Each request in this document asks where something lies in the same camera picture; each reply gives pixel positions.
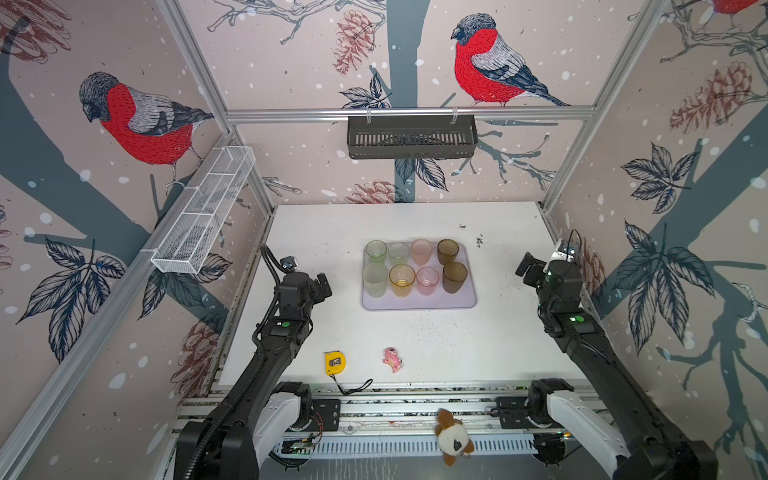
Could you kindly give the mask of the clear pale plastic cup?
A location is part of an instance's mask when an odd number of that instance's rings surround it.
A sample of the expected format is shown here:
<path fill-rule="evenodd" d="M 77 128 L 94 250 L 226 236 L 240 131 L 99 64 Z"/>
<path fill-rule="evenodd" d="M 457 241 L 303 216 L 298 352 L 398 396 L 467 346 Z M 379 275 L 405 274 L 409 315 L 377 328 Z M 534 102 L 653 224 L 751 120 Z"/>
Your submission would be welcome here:
<path fill-rule="evenodd" d="M 362 272 L 364 288 L 372 298 L 382 297 L 389 283 L 389 270 L 383 263 L 371 262 Z"/>

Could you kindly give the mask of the bright green plastic cup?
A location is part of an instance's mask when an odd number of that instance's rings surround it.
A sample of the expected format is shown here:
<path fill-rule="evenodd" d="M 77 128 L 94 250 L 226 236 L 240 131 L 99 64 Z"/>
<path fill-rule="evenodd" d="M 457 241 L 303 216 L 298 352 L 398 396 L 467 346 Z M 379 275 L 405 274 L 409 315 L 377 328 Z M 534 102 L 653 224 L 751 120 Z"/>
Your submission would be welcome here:
<path fill-rule="evenodd" d="M 382 240 L 372 240 L 365 246 L 365 254 L 371 263 L 384 264 L 387 259 L 388 246 Z"/>

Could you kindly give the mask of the yellow plastic cup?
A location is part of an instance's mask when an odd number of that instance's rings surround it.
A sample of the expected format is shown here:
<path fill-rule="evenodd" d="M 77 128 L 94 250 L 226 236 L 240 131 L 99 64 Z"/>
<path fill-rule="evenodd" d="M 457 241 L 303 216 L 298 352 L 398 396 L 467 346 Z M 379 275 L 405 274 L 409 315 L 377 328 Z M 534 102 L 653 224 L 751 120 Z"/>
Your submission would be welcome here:
<path fill-rule="evenodd" d="M 389 271 L 389 282 L 397 297 L 410 295 L 416 281 L 416 272 L 408 264 L 396 264 Z"/>

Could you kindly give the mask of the brown textured cup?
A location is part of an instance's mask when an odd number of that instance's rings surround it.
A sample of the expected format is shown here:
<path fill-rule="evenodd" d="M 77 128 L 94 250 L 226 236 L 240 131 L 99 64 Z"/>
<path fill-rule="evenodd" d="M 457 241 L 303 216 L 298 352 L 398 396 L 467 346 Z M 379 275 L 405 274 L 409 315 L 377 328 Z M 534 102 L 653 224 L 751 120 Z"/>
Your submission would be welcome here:
<path fill-rule="evenodd" d="M 467 267 L 460 262 L 452 261 L 443 266 L 443 289 L 449 294 L 458 293 L 469 275 Z"/>
<path fill-rule="evenodd" d="M 436 248 L 438 261 L 441 265 L 454 262 L 460 252 L 459 244 L 453 239 L 442 239 Z"/>

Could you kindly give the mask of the pale green plastic cup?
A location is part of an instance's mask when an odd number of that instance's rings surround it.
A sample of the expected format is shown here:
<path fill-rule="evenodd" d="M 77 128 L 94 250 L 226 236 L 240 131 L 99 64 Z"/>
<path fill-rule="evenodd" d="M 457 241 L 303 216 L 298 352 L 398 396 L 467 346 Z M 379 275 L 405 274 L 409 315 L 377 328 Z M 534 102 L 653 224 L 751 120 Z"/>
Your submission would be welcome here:
<path fill-rule="evenodd" d="M 407 264 L 410 252 L 410 245 L 404 242 L 393 242 L 387 246 L 388 258 L 392 266 Z"/>

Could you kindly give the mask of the pink plastic cup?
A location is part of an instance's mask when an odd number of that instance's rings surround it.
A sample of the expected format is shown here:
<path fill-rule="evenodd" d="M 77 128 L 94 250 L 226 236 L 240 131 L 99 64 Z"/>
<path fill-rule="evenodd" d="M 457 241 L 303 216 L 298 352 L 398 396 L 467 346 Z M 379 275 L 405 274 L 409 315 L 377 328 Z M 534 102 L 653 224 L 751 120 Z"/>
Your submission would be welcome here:
<path fill-rule="evenodd" d="M 440 274 L 433 267 L 423 266 L 416 273 L 416 282 L 420 295 L 431 296 L 440 283 Z"/>
<path fill-rule="evenodd" d="M 429 240 L 417 239 L 411 244 L 411 257 L 416 265 L 426 265 L 432 255 L 433 245 Z"/>

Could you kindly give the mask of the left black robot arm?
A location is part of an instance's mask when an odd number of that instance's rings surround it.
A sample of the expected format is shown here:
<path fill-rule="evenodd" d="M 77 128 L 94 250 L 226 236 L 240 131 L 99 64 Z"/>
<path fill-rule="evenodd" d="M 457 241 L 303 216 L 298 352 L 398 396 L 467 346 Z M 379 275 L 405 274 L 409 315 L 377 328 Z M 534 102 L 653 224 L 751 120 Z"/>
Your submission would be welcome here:
<path fill-rule="evenodd" d="M 311 416 L 311 393 L 280 377 L 313 331 L 312 310 L 332 296 L 325 274 L 312 278 L 293 258 L 261 257 L 275 287 L 252 335 L 255 352 L 234 386 L 202 421 L 188 422 L 178 436 L 175 479 L 257 479 L 284 432 Z"/>

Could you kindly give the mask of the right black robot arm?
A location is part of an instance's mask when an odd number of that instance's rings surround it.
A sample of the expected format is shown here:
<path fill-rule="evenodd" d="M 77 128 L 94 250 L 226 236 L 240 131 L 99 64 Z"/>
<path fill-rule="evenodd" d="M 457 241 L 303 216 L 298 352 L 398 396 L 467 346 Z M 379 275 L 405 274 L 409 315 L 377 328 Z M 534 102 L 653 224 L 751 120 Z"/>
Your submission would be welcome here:
<path fill-rule="evenodd" d="M 662 413 L 618 359 L 600 323 L 582 308 L 582 244 L 573 230 L 548 261 L 526 254 L 516 274 L 535 289 L 545 332 L 583 372 L 612 419 L 584 406 L 567 381 L 547 378 L 528 389 L 528 421 L 564 427 L 612 479 L 716 478 L 714 451 Z"/>

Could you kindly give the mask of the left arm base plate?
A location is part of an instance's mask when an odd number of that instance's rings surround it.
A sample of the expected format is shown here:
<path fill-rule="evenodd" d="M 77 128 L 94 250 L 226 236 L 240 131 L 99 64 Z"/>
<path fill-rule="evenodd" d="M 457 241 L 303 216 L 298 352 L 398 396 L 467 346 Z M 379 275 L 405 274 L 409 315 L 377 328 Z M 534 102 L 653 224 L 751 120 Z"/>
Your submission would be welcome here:
<path fill-rule="evenodd" d="M 313 399 L 307 422 L 299 432 L 337 432 L 340 425 L 341 402 L 338 399 Z"/>

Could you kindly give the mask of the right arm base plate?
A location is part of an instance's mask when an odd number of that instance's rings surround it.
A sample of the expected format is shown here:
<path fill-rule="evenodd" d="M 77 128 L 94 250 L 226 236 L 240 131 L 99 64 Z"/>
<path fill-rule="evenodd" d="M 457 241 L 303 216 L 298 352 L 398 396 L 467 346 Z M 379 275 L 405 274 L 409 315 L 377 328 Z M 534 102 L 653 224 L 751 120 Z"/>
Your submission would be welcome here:
<path fill-rule="evenodd" d="M 499 420 L 503 430 L 536 429 L 530 419 L 528 398 L 523 396 L 497 397 L 491 415 Z"/>

